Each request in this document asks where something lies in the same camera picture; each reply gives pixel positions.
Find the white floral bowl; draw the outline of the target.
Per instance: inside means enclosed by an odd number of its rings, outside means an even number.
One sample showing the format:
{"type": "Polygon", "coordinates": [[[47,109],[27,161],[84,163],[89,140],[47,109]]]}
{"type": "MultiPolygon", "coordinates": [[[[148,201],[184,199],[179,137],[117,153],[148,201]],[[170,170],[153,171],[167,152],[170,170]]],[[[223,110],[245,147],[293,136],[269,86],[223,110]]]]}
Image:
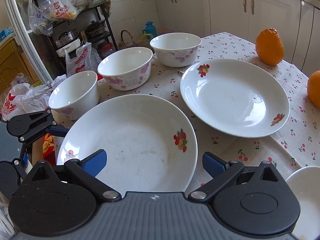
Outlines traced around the white floral bowl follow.
{"type": "Polygon", "coordinates": [[[116,90],[133,90],[149,79],[152,57],[146,47],[119,50],[99,63],[98,73],[116,90]]]}
{"type": "Polygon", "coordinates": [[[202,40],[190,33],[167,33],[150,41],[157,60],[172,68],[186,67],[197,58],[202,40]]]}
{"type": "Polygon", "coordinates": [[[99,101],[98,76],[86,70],[60,83],[51,93],[48,106],[69,120],[77,120],[99,101]]]}

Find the white fruit-print plate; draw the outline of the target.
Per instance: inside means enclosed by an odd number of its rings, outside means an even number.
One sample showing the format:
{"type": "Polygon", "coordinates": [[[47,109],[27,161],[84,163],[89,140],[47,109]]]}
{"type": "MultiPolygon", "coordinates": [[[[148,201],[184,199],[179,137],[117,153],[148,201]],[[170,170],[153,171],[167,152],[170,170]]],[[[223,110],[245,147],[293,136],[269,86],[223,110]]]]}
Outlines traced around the white fruit-print plate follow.
{"type": "Polygon", "coordinates": [[[204,123],[242,138],[263,138],[280,130],[290,115],[281,84],[267,71],[235,59],[211,59],[190,66],[180,93],[204,123]]]}
{"type": "Polygon", "coordinates": [[[99,149],[107,161],[97,178],[120,194],[183,192],[197,163],[191,122],[173,103],[152,95],[119,96],[90,109],[65,136],[57,163],[99,149]]]}

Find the white kitchen cabinets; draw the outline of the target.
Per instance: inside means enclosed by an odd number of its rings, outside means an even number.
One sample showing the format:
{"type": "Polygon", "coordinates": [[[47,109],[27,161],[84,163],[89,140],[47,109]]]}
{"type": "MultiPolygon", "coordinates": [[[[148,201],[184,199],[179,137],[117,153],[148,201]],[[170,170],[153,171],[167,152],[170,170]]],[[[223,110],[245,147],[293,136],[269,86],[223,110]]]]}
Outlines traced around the white kitchen cabinets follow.
{"type": "Polygon", "coordinates": [[[274,28],[284,58],[304,74],[319,70],[319,0],[155,0],[160,26],[200,37],[227,32],[255,42],[274,28]]]}

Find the red snack box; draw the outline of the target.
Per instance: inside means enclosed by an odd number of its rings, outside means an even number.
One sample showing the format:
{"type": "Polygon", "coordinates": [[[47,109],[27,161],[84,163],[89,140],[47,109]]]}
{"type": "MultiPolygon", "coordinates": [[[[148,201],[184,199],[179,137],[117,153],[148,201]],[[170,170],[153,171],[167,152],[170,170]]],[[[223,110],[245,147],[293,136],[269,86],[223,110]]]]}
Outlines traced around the red snack box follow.
{"type": "Polygon", "coordinates": [[[54,137],[49,133],[42,137],[42,157],[50,165],[56,165],[54,137]]]}

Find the red white plastic bag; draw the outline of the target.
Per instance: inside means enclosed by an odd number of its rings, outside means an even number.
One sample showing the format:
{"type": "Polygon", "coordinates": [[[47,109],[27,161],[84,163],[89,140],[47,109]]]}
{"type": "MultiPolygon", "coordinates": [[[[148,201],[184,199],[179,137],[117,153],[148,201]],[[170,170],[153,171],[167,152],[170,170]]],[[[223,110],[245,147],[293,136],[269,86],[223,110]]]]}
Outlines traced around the red white plastic bag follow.
{"type": "Polygon", "coordinates": [[[97,68],[101,62],[101,58],[98,51],[92,47],[90,42],[86,42],[84,45],[76,50],[76,57],[71,59],[67,50],[65,50],[66,60],[66,76],[70,77],[76,73],[91,70],[97,73],[97,68]]]}

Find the orange fruit with leaf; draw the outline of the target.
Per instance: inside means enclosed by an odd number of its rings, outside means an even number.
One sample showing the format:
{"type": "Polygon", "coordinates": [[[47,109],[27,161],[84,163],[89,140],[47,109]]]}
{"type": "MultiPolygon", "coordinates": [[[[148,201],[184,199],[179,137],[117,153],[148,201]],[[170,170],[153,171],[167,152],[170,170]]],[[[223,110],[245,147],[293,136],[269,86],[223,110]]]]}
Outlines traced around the orange fruit with leaf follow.
{"type": "Polygon", "coordinates": [[[308,79],[307,95],[311,103],[319,108],[320,103],[320,71],[312,73],[308,79]]]}

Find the wicker basket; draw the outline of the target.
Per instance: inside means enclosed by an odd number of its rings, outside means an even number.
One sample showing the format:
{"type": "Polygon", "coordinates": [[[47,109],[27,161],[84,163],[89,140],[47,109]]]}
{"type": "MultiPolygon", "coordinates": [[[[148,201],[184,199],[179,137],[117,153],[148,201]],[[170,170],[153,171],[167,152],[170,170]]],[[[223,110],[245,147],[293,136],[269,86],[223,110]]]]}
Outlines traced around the wicker basket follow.
{"type": "Polygon", "coordinates": [[[126,49],[130,47],[135,47],[136,41],[132,34],[124,29],[120,32],[120,42],[118,43],[119,49],[126,49]]]}

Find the bumpy orange fruit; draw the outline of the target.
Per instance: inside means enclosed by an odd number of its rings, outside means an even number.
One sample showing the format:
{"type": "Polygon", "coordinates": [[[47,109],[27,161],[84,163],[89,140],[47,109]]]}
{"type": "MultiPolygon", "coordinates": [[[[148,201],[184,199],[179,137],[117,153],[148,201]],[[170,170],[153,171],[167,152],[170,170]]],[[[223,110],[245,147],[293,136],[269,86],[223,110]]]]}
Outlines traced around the bumpy orange fruit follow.
{"type": "Polygon", "coordinates": [[[284,58],[284,46],[274,28],[264,29],[257,36],[255,50],[259,59],[270,66],[276,66],[284,58]]]}

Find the teal thermos jug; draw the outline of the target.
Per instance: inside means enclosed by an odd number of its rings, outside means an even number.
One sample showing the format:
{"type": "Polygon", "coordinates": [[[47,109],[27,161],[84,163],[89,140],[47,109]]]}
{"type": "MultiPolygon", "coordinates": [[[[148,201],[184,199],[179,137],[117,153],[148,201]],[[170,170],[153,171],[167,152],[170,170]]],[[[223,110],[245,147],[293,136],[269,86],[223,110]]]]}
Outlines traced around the teal thermos jug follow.
{"type": "Polygon", "coordinates": [[[148,40],[151,40],[157,36],[157,30],[152,21],[146,22],[145,29],[142,30],[142,33],[148,40]]]}

